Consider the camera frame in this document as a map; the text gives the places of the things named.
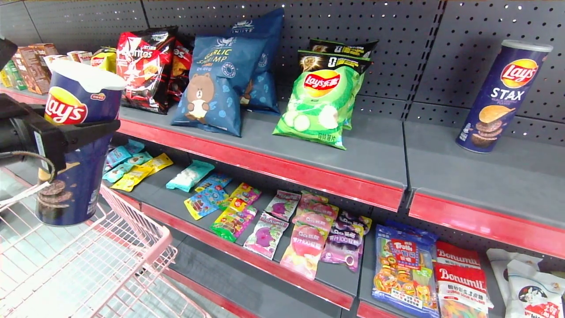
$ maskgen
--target blue chip bag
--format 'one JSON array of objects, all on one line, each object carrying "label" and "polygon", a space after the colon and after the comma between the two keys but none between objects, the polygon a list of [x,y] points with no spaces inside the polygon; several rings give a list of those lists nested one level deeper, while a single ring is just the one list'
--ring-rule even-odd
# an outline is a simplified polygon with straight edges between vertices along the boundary
[{"label": "blue chip bag", "polygon": [[267,39],[197,36],[190,82],[171,122],[241,137],[240,97]]},{"label": "blue chip bag", "polygon": [[279,48],[283,20],[284,9],[278,8],[260,18],[240,21],[228,31],[230,36],[268,39],[253,77],[241,96],[240,103],[243,109],[280,114],[271,66]]}]

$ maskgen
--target lay's cucumber chip bag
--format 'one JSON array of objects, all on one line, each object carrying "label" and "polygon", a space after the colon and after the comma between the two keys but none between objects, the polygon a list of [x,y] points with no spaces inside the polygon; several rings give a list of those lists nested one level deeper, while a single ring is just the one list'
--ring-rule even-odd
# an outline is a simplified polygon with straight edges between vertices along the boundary
[{"label": "lay's cucumber chip bag", "polygon": [[302,73],[273,135],[291,136],[345,150],[341,133],[347,106],[371,61],[298,51]]},{"label": "lay's cucumber chip bag", "polygon": [[[375,49],[375,46],[379,41],[372,41],[365,44],[356,44],[354,46],[347,46],[343,43],[333,42],[328,40],[312,39],[310,40],[310,50],[313,52],[329,53],[329,54],[341,54],[356,58],[369,58],[371,57],[371,52]],[[361,89],[363,84],[365,74],[361,74],[357,86],[351,94],[351,98],[347,103],[347,116],[344,121],[344,129],[351,130],[351,116],[353,115],[353,106],[355,104],[355,96]]]}]

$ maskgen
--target yellow candy package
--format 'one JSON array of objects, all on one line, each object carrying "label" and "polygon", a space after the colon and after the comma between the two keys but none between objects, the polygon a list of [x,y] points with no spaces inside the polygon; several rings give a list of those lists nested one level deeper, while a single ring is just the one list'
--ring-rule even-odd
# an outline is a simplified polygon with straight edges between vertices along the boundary
[{"label": "yellow candy package", "polygon": [[152,169],[149,175],[153,175],[166,167],[173,164],[173,161],[167,156],[165,153],[162,153],[155,158],[149,160],[148,162],[144,163],[144,167],[150,167]]},{"label": "yellow candy package", "polygon": [[111,186],[112,189],[131,192],[133,188],[147,177],[153,168],[147,166],[133,166],[133,168]]}]

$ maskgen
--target blue lay's stax can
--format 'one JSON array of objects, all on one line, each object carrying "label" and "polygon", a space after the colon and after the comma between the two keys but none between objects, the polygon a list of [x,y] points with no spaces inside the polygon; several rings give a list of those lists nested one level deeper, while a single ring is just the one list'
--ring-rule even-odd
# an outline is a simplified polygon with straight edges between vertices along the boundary
[{"label": "blue lay's stax can", "polygon": [[[56,125],[109,121],[118,116],[125,81],[100,68],[73,61],[51,64],[53,76],[45,119]],[[68,226],[95,212],[104,161],[112,135],[65,154],[66,168],[37,194],[36,215],[44,223]],[[40,168],[39,180],[49,174]]]},{"label": "blue lay's stax can", "polygon": [[502,41],[502,48],[455,141],[469,151],[491,152],[552,50],[551,45]]}]

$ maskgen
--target black chip bag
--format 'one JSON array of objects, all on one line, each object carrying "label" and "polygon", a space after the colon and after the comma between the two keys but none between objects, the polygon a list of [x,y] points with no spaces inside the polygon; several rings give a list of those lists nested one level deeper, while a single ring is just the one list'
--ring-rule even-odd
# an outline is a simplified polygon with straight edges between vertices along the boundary
[{"label": "black chip bag", "polygon": [[177,30],[178,27],[149,28],[120,35],[116,73],[127,82],[121,105],[167,114]]}]

